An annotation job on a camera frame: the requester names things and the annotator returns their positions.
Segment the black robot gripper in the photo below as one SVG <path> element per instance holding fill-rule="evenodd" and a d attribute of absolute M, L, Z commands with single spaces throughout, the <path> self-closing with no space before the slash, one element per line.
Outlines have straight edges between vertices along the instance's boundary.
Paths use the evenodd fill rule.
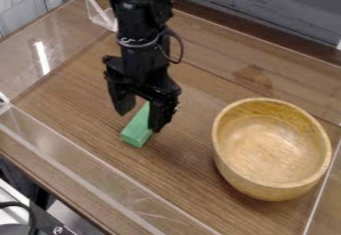
<path fill-rule="evenodd" d="M 106 56 L 106 80 L 117 113 L 125 116 L 137 106 L 137 97 L 150 101 L 149 126 L 159 132 L 171 122 L 178 106 L 181 88 L 170 76 L 171 40 L 146 43 L 130 39 L 118 41 L 122 55 Z"/>

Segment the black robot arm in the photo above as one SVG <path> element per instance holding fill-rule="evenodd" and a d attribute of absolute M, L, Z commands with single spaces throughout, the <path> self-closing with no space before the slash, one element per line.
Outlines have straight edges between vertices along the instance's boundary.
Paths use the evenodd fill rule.
<path fill-rule="evenodd" d="M 158 132 L 178 107 L 181 87 L 169 74 L 171 40 L 180 35 L 169 27 L 171 0 L 110 0 L 118 19 L 117 41 L 122 54 L 103 58 L 109 92 L 119 115 L 137 105 L 137 98 L 150 102 L 149 129 Z"/>

